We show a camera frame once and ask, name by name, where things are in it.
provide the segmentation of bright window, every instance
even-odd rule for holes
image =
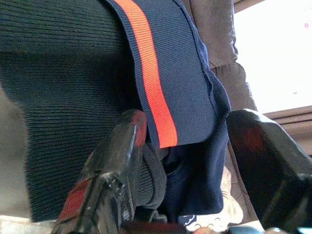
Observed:
[[[259,112],[312,105],[312,0],[265,0],[236,13],[234,26]]]

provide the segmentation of red reflector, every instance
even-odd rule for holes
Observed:
[[[59,222],[79,216],[89,184],[89,180],[84,180],[68,193],[63,210],[58,217]]]

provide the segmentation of orange stripe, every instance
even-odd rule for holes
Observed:
[[[145,93],[157,127],[159,146],[160,148],[176,146],[176,127],[161,89],[150,25],[141,8],[132,0],[115,0],[115,2],[126,13],[136,38]]]

